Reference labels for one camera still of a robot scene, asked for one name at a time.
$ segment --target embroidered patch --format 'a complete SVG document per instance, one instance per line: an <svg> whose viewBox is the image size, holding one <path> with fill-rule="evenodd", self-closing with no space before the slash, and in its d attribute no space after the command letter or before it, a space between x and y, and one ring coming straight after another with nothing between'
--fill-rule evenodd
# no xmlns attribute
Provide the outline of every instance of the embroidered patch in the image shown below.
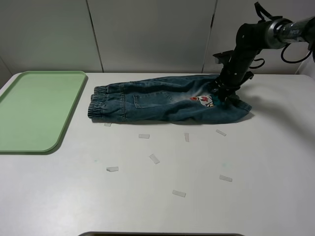
<svg viewBox="0 0 315 236"><path fill-rule="evenodd" d="M201 103L201 105L204 105L206 107L213 107L214 106L212 97L210 95L191 97L190 100L199 101Z"/></svg>

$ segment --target back pocket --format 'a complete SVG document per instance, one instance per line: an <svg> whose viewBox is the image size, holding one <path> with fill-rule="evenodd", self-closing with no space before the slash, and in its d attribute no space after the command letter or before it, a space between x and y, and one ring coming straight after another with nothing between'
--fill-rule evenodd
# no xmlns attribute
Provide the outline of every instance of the back pocket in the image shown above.
<svg viewBox="0 0 315 236"><path fill-rule="evenodd" d="M134 95L133 100L136 108L158 107L173 103L173 99L166 92Z"/></svg>

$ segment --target jeans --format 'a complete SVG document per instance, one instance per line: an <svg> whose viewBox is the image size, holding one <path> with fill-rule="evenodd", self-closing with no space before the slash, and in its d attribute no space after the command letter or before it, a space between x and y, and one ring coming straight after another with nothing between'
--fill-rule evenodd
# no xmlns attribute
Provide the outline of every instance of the jeans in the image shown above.
<svg viewBox="0 0 315 236"><path fill-rule="evenodd" d="M230 123L251 106L232 95L224 102L211 94L218 75L168 76L95 87L88 117L104 122L135 120Z"/></svg>

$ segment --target green tray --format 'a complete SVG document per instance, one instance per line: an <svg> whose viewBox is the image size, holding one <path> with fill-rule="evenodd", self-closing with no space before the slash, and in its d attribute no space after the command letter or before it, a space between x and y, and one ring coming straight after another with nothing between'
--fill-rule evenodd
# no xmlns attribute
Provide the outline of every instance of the green tray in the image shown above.
<svg viewBox="0 0 315 236"><path fill-rule="evenodd" d="M20 74L0 97L0 154L56 147L85 81L82 71Z"/></svg>

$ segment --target paper scrap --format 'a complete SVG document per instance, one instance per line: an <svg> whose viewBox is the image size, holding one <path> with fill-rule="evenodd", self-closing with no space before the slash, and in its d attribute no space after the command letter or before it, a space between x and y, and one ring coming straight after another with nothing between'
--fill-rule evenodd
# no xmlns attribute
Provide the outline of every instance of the paper scrap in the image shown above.
<svg viewBox="0 0 315 236"><path fill-rule="evenodd" d="M185 140L186 142L189 142L189 133L185 133Z"/></svg>
<svg viewBox="0 0 315 236"><path fill-rule="evenodd" d="M232 182L232 178L226 177L226 176L223 176L223 175L220 175L220 179L225 180L225 181Z"/></svg>
<svg viewBox="0 0 315 236"><path fill-rule="evenodd" d="M149 134L139 134L139 139L148 139L149 137Z"/></svg>
<svg viewBox="0 0 315 236"><path fill-rule="evenodd" d="M223 136L226 136L225 133L223 133L222 131L220 131L220 130L218 130L218 129L216 130L216 132L219 133L219 134L221 134L221 135L223 135Z"/></svg>
<svg viewBox="0 0 315 236"><path fill-rule="evenodd" d="M107 171L109 172L114 172L114 171L118 171L118 166L114 166L114 167L107 167L106 168Z"/></svg>
<svg viewBox="0 0 315 236"><path fill-rule="evenodd" d="M159 163L159 160L157 159L157 157L154 154L150 155L149 157L154 162L154 164L158 164Z"/></svg>
<svg viewBox="0 0 315 236"><path fill-rule="evenodd" d="M186 196L186 193L179 192L179 191L176 191L176 190L173 190L173 194L177 195L177 196L180 196L180 197L183 197L183 198Z"/></svg>

